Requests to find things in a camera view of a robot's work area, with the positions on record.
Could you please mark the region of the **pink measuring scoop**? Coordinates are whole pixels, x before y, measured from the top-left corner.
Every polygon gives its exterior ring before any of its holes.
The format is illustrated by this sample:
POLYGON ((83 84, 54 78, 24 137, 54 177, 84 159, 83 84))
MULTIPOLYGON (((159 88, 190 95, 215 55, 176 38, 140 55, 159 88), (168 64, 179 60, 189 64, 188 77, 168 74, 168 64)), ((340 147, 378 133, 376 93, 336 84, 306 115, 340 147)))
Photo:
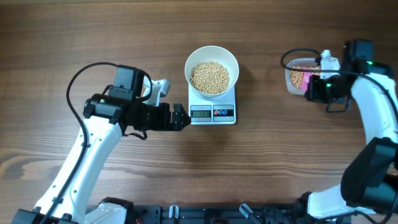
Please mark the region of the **pink measuring scoop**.
POLYGON ((300 85, 300 90, 307 91, 308 84, 310 83, 310 77, 313 75, 313 72, 304 72, 303 73, 303 80, 300 85))

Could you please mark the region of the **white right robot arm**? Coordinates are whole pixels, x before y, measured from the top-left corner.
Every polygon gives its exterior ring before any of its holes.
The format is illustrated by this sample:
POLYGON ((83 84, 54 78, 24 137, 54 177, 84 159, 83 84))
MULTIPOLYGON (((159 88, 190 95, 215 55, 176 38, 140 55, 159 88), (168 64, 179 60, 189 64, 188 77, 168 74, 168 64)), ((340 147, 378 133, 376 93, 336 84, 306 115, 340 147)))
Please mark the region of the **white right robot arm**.
POLYGON ((349 223, 362 215, 371 223, 372 213, 383 214, 387 223, 397 213, 397 176, 388 172, 397 166, 397 97, 392 68, 373 59, 373 42, 348 40, 343 58, 329 50, 316 52, 317 75, 307 83, 308 101, 342 103, 355 100, 363 122, 366 145, 346 168, 339 185, 303 195, 296 203, 295 217, 308 223, 349 223))

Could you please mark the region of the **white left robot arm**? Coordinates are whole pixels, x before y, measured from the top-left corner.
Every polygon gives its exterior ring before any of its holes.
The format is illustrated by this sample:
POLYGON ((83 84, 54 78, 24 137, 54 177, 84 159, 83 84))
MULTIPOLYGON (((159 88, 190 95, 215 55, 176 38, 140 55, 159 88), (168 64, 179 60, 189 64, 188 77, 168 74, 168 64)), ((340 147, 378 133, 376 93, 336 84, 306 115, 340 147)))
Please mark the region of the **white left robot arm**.
POLYGON ((148 131, 181 131, 191 123, 181 104, 160 102, 171 84, 152 80, 135 67, 117 65, 116 78, 87 99, 77 116, 80 131, 60 172, 32 210, 19 209, 13 223, 141 223, 134 204, 107 197, 89 211, 88 201, 111 151, 126 136, 147 139, 148 131))

